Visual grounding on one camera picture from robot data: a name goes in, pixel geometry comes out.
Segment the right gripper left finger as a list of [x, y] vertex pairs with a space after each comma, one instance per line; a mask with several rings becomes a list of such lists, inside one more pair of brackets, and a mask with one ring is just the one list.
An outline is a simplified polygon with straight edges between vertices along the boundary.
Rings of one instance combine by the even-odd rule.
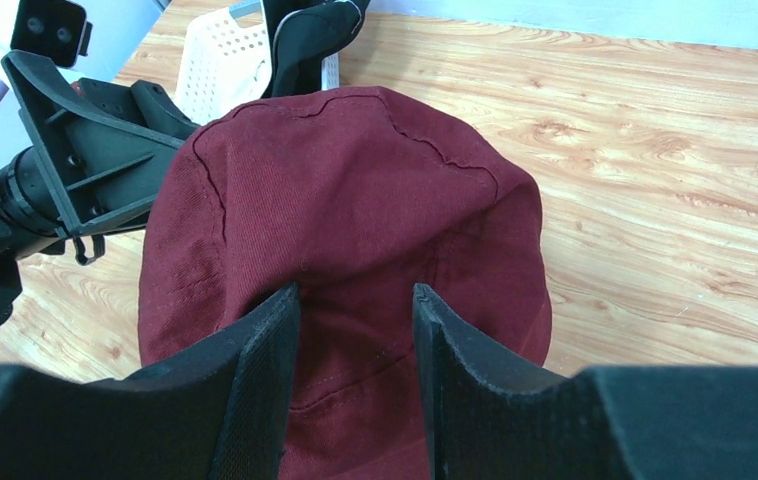
[[123, 380], [0, 365], [0, 479], [274, 479], [300, 327], [289, 285]]

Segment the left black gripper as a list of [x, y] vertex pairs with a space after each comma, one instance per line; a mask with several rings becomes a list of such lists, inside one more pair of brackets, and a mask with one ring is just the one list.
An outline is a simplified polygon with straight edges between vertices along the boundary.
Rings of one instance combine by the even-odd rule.
[[[156, 83], [81, 79], [73, 86], [43, 56], [12, 51], [2, 60], [32, 142], [0, 169], [5, 252], [17, 260], [106, 253], [103, 235], [143, 229], [170, 163], [200, 125]], [[79, 238], [91, 236], [89, 252]]]

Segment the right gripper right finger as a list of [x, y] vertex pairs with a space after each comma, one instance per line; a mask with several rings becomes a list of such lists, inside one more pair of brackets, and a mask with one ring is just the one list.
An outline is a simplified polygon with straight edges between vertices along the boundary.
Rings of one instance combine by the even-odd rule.
[[425, 284], [413, 330], [435, 479], [758, 479], [758, 367], [594, 366], [565, 378]]

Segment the dark red hat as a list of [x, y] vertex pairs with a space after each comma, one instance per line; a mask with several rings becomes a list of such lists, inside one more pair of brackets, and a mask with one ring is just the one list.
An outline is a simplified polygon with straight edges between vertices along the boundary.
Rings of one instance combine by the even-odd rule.
[[247, 103], [194, 133], [163, 180], [143, 247], [141, 362], [297, 283], [281, 477], [426, 479], [413, 287], [542, 363], [541, 231], [534, 179], [413, 98], [347, 87]]

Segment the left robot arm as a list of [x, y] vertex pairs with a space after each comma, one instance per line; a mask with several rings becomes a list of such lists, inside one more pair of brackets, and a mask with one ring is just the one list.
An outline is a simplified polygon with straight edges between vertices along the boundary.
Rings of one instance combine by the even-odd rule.
[[30, 145], [0, 169], [0, 325], [22, 286], [18, 263], [67, 245], [86, 266], [109, 235], [143, 229], [195, 124], [158, 84], [69, 83], [46, 57], [14, 50], [3, 69]]

